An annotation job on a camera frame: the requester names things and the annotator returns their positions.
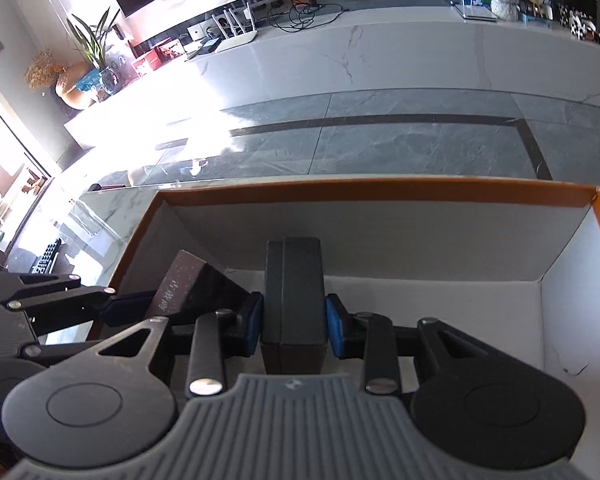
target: keyboard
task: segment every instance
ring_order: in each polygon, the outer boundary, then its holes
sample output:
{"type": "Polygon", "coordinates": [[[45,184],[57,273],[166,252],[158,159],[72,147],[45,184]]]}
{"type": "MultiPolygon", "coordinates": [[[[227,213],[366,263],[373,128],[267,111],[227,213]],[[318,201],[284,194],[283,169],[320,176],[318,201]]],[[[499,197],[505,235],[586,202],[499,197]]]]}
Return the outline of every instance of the keyboard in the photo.
{"type": "Polygon", "coordinates": [[[60,246],[62,245],[62,239],[56,238],[53,243],[50,243],[45,252],[40,256],[36,263],[31,267],[32,274],[50,274],[54,268],[56,258],[60,252],[60,246]]]}

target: red box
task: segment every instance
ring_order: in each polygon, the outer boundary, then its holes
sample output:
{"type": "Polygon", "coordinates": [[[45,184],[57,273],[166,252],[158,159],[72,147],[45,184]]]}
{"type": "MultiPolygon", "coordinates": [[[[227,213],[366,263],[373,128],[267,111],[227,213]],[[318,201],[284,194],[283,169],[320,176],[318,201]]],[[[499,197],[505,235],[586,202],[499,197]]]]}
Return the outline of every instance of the red box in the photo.
{"type": "Polygon", "coordinates": [[[133,66],[138,72],[138,75],[143,75],[158,70],[162,66],[162,59],[156,48],[152,48],[149,52],[139,57],[133,62],[133,66]]]}
{"type": "Polygon", "coordinates": [[[163,63],[167,63],[184,54],[184,47],[180,43],[180,40],[171,41],[171,38],[157,44],[155,49],[158,51],[158,56],[160,56],[163,63]]]}

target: dark tile grout line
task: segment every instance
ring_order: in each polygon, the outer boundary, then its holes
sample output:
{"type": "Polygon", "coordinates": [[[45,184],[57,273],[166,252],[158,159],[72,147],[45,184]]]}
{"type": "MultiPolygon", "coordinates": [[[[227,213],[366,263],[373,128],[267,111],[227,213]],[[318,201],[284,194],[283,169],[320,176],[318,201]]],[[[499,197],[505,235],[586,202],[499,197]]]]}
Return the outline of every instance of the dark tile grout line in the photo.
{"type": "MultiPolygon", "coordinates": [[[[325,117],[323,119],[308,119],[304,121],[289,121],[286,123],[261,124],[259,126],[250,126],[248,128],[238,128],[230,130],[232,137],[244,135],[265,134],[271,132],[282,132],[286,130],[299,130],[304,128],[320,128],[318,142],[322,135],[322,130],[329,126],[353,126],[362,124],[481,124],[488,126],[512,126],[518,131],[520,141],[525,147],[529,161],[534,168],[536,178],[539,180],[553,180],[549,166],[546,163],[544,155],[538,146],[529,124],[525,119],[514,117],[480,116],[480,115],[461,115],[461,114],[389,114],[389,115],[366,115],[366,116],[346,116],[346,117],[325,117]]],[[[315,153],[318,149],[318,143],[315,145],[314,156],[309,165],[309,173],[314,163],[315,153]]]]}
{"type": "Polygon", "coordinates": [[[524,119],[518,119],[515,121],[515,125],[520,140],[525,147],[526,154],[534,168],[536,178],[538,180],[553,180],[551,171],[549,171],[549,165],[546,163],[546,159],[542,154],[542,150],[540,150],[540,146],[538,146],[538,141],[534,137],[529,124],[524,119]]]}
{"type": "MultiPolygon", "coordinates": [[[[333,99],[333,94],[331,94],[329,96],[329,103],[327,104],[327,109],[324,111],[324,117],[323,117],[323,119],[325,119],[327,117],[327,114],[329,113],[329,107],[331,106],[331,100],[332,99],[333,99]]],[[[311,162],[309,163],[309,169],[306,172],[307,175],[311,174],[311,167],[314,165],[315,154],[318,151],[318,143],[320,143],[320,137],[322,136],[322,130],[323,129],[324,129],[324,127],[320,128],[320,132],[318,133],[318,140],[315,141],[314,154],[311,156],[311,162]]]]}
{"type": "Polygon", "coordinates": [[[247,128],[229,130],[232,137],[243,135],[266,134],[285,130],[300,130],[303,128],[319,128],[328,126],[354,126],[362,124],[407,124],[407,123],[439,123],[439,124],[485,124],[493,126],[510,126],[517,118],[462,115],[462,114],[389,114],[364,115],[346,117],[326,117],[323,119],[307,119],[285,123],[260,124],[247,128]]]}

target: gray ribbed cover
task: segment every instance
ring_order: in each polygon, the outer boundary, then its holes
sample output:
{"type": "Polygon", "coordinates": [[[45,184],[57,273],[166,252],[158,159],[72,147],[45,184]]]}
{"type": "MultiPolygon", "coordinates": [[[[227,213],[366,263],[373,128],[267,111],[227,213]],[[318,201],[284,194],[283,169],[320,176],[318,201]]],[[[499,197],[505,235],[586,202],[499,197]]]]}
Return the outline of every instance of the gray ribbed cover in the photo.
{"type": "Polygon", "coordinates": [[[583,480],[584,476],[566,460],[519,473],[461,463],[420,435],[398,399],[360,392],[348,376],[242,375],[227,394],[190,400],[168,436],[136,459],[77,472],[23,461],[7,478],[583,480]]]}
{"type": "Polygon", "coordinates": [[[0,359],[17,357],[21,346],[35,342],[27,315],[11,312],[0,305],[0,359]]]}

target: white wall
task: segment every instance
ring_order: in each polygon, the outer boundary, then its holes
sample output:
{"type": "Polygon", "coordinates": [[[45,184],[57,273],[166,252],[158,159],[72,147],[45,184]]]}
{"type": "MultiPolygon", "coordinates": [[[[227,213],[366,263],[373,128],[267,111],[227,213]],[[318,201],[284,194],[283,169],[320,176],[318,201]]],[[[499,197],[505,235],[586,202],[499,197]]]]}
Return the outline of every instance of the white wall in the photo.
{"type": "Polygon", "coordinates": [[[593,209],[542,279],[541,294],[544,370],[586,410],[573,463],[600,480],[600,228],[593,209]]]}
{"type": "Polygon", "coordinates": [[[49,47],[58,63],[70,65],[82,61],[75,44],[64,27],[64,11],[56,0],[15,0],[17,10],[38,49],[49,47]]]}
{"type": "Polygon", "coordinates": [[[39,47],[16,12],[13,0],[0,0],[0,94],[33,137],[59,165],[72,162],[80,147],[64,128],[66,117],[47,90],[30,90],[24,81],[39,47]]]}

